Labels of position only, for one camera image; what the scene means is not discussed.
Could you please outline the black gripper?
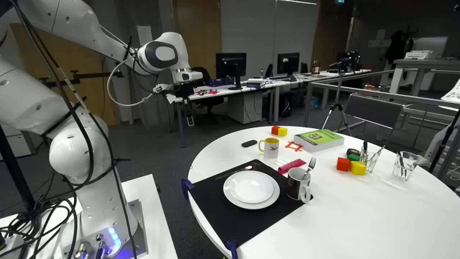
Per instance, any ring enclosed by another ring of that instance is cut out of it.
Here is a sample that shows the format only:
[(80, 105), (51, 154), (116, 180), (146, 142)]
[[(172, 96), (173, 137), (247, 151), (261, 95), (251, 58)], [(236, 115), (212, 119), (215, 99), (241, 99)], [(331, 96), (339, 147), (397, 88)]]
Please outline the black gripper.
[(169, 104), (186, 101), (193, 93), (193, 83), (172, 83), (165, 93)]

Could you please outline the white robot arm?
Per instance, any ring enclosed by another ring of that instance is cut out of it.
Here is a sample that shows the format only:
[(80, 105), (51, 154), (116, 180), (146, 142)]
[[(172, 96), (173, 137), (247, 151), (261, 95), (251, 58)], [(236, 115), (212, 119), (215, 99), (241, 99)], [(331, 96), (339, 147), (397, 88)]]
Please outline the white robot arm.
[[(111, 37), (83, 0), (1, 0), (1, 23), (19, 22), (94, 50), (139, 75), (166, 70), (173, 85), (202, 78), (189, 68), (182, 36), (165, 32), (137, 49)], [(0, 118), (4, 125), (50, 140), (48, 161), (75, 191), (81, 211), (60, 232), (60, 252), (75, 253), (83, 242), (111, 258), (130, 240), (137, 220), (126, 206), (111, 163), (106, 125), (67, 96), (63, 85), (51, 91), (22, 69), (0, 65)]]

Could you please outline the white robot base platform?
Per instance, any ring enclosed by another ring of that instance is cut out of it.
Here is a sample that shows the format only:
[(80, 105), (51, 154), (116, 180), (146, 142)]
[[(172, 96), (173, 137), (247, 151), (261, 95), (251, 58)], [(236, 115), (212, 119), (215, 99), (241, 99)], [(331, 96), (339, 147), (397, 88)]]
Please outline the white robot base platform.
[(34, 234), (31, 224), (6, 234), (1, 259), (176, 259), (152, 176), (107, 174), (37, 220)]

